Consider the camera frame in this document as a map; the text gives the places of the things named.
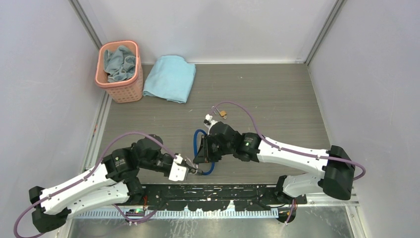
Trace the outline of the blue cable bike lock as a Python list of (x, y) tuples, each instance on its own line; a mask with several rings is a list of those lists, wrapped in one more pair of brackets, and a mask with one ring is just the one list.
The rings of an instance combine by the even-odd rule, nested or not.
[[(194, 132), (194, 135), (193, 135), (194, 156), (197, 156), (197, 154), (198, 154), (198, 134), (199, 133), (201, 133), (203, 135), (207, 134), (203, 129), (197, 129)], [(211, 168), (207, 172), (203, 172), (202, 175), (204, 175), (204, 176), (210, 175), (213, 172), (214, 168), (215, 168), (215, 162), (212, 162)]]

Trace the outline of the small brass padlock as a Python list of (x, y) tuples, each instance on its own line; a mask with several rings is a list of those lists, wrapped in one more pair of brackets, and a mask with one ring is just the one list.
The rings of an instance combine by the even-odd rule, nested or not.
[(215, 107), (215, 106), (212, 106), (212, 108), (211, 108), (211, 112), (213, 113), (213, 114), (218, 114), (222, 119), (227, 119), (227, 112), (226, 111), (224, 111), (224, 110), (219, 110), (217, 107)]

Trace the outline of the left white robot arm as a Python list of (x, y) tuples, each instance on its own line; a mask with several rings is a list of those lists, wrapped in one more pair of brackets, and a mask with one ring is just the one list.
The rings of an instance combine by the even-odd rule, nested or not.
[(34, 205), (32, 222), (40, 233), (63, 226), (76, 215), (107, 205), (137, 205), (146, 193), (138, 178), (140, 169), (163, 173), (170, 181), (184, 181), (199, 169), (180, 154), (166, 150), (154, 134), (131, 146), (103, 154), (93, 168), (59, 185), (29, 190)]

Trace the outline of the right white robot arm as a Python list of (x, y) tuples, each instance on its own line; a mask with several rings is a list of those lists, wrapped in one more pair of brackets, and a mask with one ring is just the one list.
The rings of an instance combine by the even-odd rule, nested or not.
[(339, 146), (329, 150), (292, 146), (261, 137), (257, 133), (240, 133), (221, 122), (204, 121), (208, 132), (193, 159), (195, 164), (216, 163), (225, 155), (243, 162), (271, 163), (304, 172), (298, 176), (280, 176), (275, 189), (276, 200), (286, 204), (308, 193), (323, 192), (339, 200), (352, 194), (355, 166)]

